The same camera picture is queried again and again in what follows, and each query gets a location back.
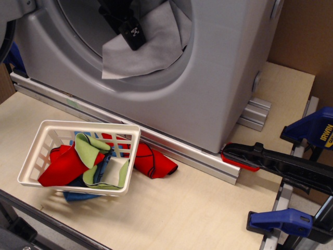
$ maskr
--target metal bracket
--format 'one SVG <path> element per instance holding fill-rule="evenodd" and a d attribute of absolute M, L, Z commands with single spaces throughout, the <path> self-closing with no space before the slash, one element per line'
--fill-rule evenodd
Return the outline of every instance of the metal bracket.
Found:
<path fill-rule="evenodd" d="M 252 97 L 243 113 L 240 115 L 237 123 L 258 131 L 262 131 L 268 113 L 271 108 L 271 103 Z"/>

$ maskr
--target black clamp bar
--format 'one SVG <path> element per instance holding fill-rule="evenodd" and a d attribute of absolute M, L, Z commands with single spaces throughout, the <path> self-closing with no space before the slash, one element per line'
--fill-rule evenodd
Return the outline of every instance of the black clamp bar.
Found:
<path fill-rule="evenodd" d="M 330 166 L 270 151 L 258 142 L 254 146 L 228 144 L 222 151 L 222 159 L 247 169 L 263 169 L 283 177 L 292 186 L 316 189 L 333 196 L 333 168 Z"/>

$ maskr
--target gray cloth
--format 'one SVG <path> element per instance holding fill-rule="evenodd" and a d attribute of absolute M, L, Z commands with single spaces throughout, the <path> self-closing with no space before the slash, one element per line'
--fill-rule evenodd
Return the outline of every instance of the gray cloth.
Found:
<path fill-rule="evenodd" d="M 182 55 L 191 21 L 174 3 L 171 8 L 169 1 L 164 2 L 140 24 L 147 42 L 138 50 L 131 50 L 122 35 L 103 45 L 103 79 L 149 74 L 169 67 Z"/>

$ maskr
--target white plastic basket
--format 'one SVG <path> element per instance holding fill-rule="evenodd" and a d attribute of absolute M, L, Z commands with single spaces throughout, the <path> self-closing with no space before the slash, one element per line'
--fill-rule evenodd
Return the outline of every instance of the white plastic basket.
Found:
<path fill-rule="evenodd" d="M 43 188 L 38 182 L 38 178 L 51 163 L 49 159 L 51 149 L 59 147 L 60 145 L 70 145 L 70 141 L 75 140 L 75 132 L 88 132 L 92 137 L 98 140 L 113 143 L 116 157 L 111 157 L 110 161 L 113 161 L 115 164 L 122 164 L 130 159 L 124 187 L 119 190 L 91 189 L 78 186 L 51 186 L 49 188 L 57 191 L 86 194 L 109 196 L 125 195 L 129 188 L 140 138 L 140 128 L 135 125 L 45 120 L 41 123 L 37 131 L 36 137 L 19 173 L 19 183 L 25 186 Z M 103 139 L 102 133 L 109 134 L 112 138 Z M 120 146 L 124 144 L 128 145 L 129 149 Z"/>

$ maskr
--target blue cloth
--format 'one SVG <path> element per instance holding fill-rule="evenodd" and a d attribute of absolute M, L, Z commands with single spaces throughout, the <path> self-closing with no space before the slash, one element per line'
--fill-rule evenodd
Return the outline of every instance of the blue cloth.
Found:
<path fill-rule="evenodd" d="M 26 73 L 23 60 L 19 51 L 19 48 L 15 42 L 12 43 L 10 51 L 4 60 L 5 64 L 13 64 L 14 67 L 24 73 Z"/>
<path fill-rule="evenodd" d="M 105 168 L 107 164 L 109 163 L 109 160 L 111 157 L 116 157 L 116 153 L 114 151 L 110 152 L 109 154 L 105 155 L 104 159 L 102 162 L 97 164 L 97 170 L 94 174 L 94 183 L 100 182 L 100 178 L 103 176 Z M 82 175 L 77 177 L 75 180 L 70 182 L 68 186 L 81 186 L 86 188 L 87 186 L 84 184 Z M 70 201 L 83 201 L 86 199 L 92 199 L 96 197 L 100 197 L 100 195 L 96 194 L 82 194 L 82 193 L 75 193 L 75 192 L 63 192 L 63 196 L 65 197 L 65 200 L 70 202 Z"/>

